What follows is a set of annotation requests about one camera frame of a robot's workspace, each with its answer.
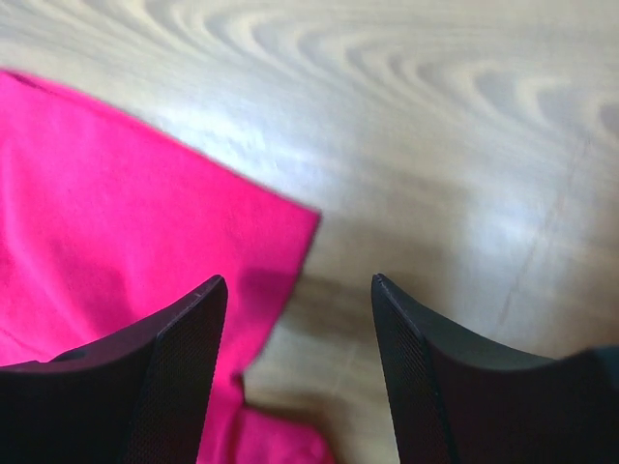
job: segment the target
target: fabric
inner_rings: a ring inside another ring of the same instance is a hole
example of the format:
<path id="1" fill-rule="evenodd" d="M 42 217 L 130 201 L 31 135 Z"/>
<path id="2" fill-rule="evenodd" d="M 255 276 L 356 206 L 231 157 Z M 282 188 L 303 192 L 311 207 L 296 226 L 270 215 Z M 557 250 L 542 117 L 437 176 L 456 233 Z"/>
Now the fabric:
<path id="1" fill-rule="evenodd" d="M 229 303 L 200 463 L 326 464 L 311 428 L 244 406 L 243 370 L 318 214 L 129 116 L 0 72 L 0 364 L 48 361 L 221 274 Z"/>

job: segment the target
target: wood grain pattern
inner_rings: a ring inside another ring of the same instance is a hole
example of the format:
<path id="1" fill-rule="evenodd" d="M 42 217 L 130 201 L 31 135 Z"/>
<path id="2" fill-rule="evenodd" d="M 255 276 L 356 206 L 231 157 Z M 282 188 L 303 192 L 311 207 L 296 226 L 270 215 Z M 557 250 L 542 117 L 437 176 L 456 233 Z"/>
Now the wood grain pattern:
<path id="1" fill-rule="evenodd" d="M 120 106 L 320 208 L 250 402 L 341 462 L 397 453 L 374 272 L 481 334 L 619 342 L 610 0 L 0 0 L 0 64 Z"/>

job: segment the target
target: cloth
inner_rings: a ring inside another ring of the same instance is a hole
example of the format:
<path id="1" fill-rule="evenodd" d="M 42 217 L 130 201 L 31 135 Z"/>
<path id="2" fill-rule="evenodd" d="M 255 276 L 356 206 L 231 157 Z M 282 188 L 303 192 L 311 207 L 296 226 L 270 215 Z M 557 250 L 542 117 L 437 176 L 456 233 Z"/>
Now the cloth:
<path id="1" fill-rule="evenodd" d="M 311 428 L 245 407 L 241 376 L 318 214 L 57 84 L 0 72 L 0 99 L 0 364 L 49 361 L 221 274 L 229 303 L 198 462 L 332 463 Z"/>

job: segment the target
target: wood grain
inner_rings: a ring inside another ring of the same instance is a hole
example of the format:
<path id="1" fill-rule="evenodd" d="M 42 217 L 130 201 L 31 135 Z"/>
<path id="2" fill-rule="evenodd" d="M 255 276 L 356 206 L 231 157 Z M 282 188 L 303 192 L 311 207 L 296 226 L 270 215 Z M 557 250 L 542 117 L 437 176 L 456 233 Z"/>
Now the wood grain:
<path id="1" fill-rule="evenodd" d="M 320 208 L 246 378 L 341 462 L 398 462 L 370 316 L 383 272 L 563 356 L 619 342 L 610 0 L 0 0 L 0 64 L 120 106 Z"/>

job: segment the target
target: bright pink fabric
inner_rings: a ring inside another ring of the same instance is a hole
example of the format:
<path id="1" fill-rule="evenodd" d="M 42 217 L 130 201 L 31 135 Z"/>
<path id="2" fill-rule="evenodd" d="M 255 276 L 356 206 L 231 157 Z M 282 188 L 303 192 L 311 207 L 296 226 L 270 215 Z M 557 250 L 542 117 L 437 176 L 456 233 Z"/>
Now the bright pink fabric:
<path id="1" fill-rule="evenodd" d="M 311 428 L 244 405 L 241 373 L 318 214 L 72 90 L 0 72 L 0 364 L 48 361 L 214 274 L 229 303 L 198 462 L 326 464 Z"/>

